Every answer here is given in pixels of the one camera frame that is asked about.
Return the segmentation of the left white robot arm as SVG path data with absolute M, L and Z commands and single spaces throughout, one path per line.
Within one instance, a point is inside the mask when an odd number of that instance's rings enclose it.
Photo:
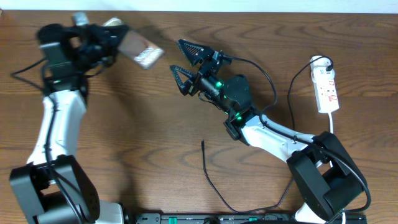
M 129 28 L 96 24 L 42 27 L 37 38 L 44 117 L 34 150 L 9 182 L 29 223 L 132 223 L 120 203 L 101 200 L 76 159 L 90 70 L 112 66 Z

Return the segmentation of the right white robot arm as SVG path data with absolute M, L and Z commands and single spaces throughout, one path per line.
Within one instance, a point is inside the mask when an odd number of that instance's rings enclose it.
M 370 207 L 368 183 L 333 133 L 315 136 L 273 122 L 265 110 L 256 108 L 244 75 L 218 78 L 220 68 L 234 57 L 183 39 L 177 45 L 191 66 L 199 66 L 197 72 L 170 66 L 181 94 L 198 95 L 224 111 L 224 126 L 233 140 L 263 149 L 287 164 L 304 201 L 294 214 L 296 222 L 346 223 L 349 215 Z

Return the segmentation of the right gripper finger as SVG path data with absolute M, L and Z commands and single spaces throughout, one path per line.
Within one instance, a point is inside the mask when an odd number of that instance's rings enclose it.
M 170 71 L 172 72 L 178 89 L 182 95 L 194 95 L 194 82 L 196 79 L 196 74 L 192 71 L 184 69 L 178 65 L 171 65 Z
M 202 63 L 204 60 L 211 57 L 215 52 L 209 46 L 195 44 L 183 39 L 178 40 L 177 45 L 181 53 L 183 53 L 186 59 L 190 62 L 191 66 Z

